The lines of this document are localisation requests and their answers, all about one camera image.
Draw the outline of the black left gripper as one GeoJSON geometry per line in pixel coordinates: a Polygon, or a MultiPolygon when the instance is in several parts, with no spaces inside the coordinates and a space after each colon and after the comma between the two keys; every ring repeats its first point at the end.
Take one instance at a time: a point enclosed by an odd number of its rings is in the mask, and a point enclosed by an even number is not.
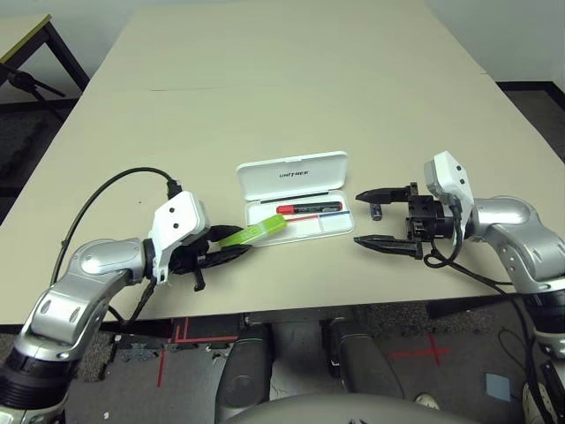
{"type": "MultiPolygon", "coordinates": [[[[209,241],[220,241],[243,230],[236,225],[212,225],[207,233],[209,241]]],[[[202,269],[212,268],[237,259],[246,254],[252,246],[227,246],[219,251],[207,254],[208,241],[203,239],[190,245],[177,247],[170,258],[170,271],[175,275],[194,274],[196,292],[206,287],[202,269]]]]}

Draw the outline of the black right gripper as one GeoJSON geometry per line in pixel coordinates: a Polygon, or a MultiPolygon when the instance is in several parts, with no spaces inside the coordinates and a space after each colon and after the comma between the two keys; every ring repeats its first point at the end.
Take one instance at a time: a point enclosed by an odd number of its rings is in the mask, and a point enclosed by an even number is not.
{"type": "Polygon", "coordinates": [[[386,187],[363,191],[356,195],[357,201],[369,204],[408,203],[406,218],[407,238],[393,236],[367,235],[355,237],[354,242],[362,247],[383,254],[397,254],[423,259],[422,244],[435,239],[451,239],[454,235],[454,220],[450,209],[431,195],[420,195],[418,184],[411,182],[404,187],[386,187]]]}

